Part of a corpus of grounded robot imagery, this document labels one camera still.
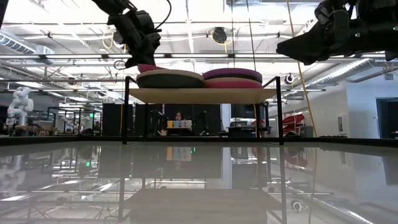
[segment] shelf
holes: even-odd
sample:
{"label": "shelf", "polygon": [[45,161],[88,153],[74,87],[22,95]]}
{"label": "shelf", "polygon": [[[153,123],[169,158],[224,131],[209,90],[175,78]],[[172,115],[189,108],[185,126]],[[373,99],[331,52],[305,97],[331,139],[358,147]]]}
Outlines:
{"label": "shelf", "polygon": [[181,88],[130,89],[130,95],[144,103],[175,104],[256,104],[276,95],[275,89],[214,89],[214,88]]}

